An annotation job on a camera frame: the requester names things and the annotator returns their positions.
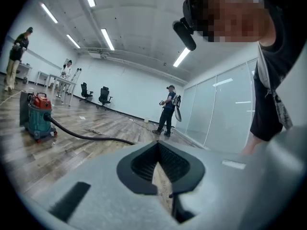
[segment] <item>shoe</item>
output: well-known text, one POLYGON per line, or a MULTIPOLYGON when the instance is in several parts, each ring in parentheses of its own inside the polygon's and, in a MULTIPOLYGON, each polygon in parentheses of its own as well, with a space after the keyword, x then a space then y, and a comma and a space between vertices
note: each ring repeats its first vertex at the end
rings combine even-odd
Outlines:
POLYGON ((157 134, 157 135, 161 135, 161 131, 160 130, 153 130, 153 133, 157 134))

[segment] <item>vacuum hose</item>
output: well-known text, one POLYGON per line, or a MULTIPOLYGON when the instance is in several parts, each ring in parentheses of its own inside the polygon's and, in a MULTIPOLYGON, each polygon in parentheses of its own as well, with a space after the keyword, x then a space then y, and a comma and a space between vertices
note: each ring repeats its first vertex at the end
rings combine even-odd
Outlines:
POLYGON ((78 135, 76 133, 71 132, 67 128, 63 127, 61 124, 59 124, 55 119, 53 119, 51 117, 50 113, 45 113, 44 114, 44 120, 53 123, 55 126, 59 127, 61 130, 63 130, 67 134, 70 134, 71 136, 75 136, 75 137, 80 138, 80 139, 85 139, 85 140, 114 140, 114 141, 124 142, 124 143, 127 143, 129 145, 134 145, 133 142, 130 142, 128 140, 118 139, 118 138, 112 138, 112 137, 88 137, 88 136, 78 135))

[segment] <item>ceiling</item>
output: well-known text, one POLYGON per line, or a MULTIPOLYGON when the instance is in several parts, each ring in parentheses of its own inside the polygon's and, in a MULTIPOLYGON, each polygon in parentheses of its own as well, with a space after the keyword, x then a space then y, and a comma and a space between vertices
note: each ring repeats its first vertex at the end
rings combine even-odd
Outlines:
POLYGON ((197 49, 177 67, 174 62, 185 46, 172 29, 172 23, 183 17, 183 0, 35 0, 44 3, 59 23, 56 30, 65 37, 70 34, 81 48, 105 48, 110 57, 145 65, 184 81, 196 68, 206 68, 242 48, 238 45, 216 44, 194 35, 197 49), (114 52, 100 31, 106 28, 114 52))

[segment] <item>wooden floor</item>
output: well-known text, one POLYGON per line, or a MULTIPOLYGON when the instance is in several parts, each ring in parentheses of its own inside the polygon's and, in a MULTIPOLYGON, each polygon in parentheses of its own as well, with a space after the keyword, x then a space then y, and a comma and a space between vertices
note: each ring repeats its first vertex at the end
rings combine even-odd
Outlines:
MULTIPOLYGON (((3 76, 0 76, 0 103, 12 96, 0 106, 0 139, 2 142, 1 158, 16 190, 34 200, 53 185, 59 178, 69 173, 87 160, 100 154, 124 149, 128 144, 116 141, 88 141, 78 139, 57 129, 58 136, 49 136, 37 144, 33 138, 19 127, 19 98, 21 90, 30 92, 44 91, 44 87, 34 84, 22 84, 18 81, 12 93, 4 91, 3 76)), ((156 129, 156 124, 142 120, 132 122, 131 117, 112 111, 96 109, 96 105, 79 101, 74 97, 71 107, 62 104, 59 98, 53 100, 52 116, 66 128, 85 136, 115 137, 134 143, 152 140, 170 140, 196 147, 193 143, 174 131, 170 138, 158 136, 148 131, 156 129), (97 135, 86 132, 86 128, 102 133, 97 135)), ((158 165, 153 177, 153 184, 159 188, 159 196, 164 207, 169 210, 171 186, 163 170, 158 165)))

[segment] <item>black cap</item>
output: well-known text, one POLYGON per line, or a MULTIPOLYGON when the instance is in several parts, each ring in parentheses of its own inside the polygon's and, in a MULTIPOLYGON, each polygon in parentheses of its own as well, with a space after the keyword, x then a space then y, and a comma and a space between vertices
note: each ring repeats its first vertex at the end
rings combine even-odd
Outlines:
POLYGON ((27 30, 27 32, 32 33, 32 32, 33 32, 33 27, 29 27, 28 30, 27 30))
POLYGON ((173 89, 175 89, 175 87, 174 87, 174 85, 169 85, 168 87, 166 87, 167 89, 169 89, 169 88, 173 88, 173 89))

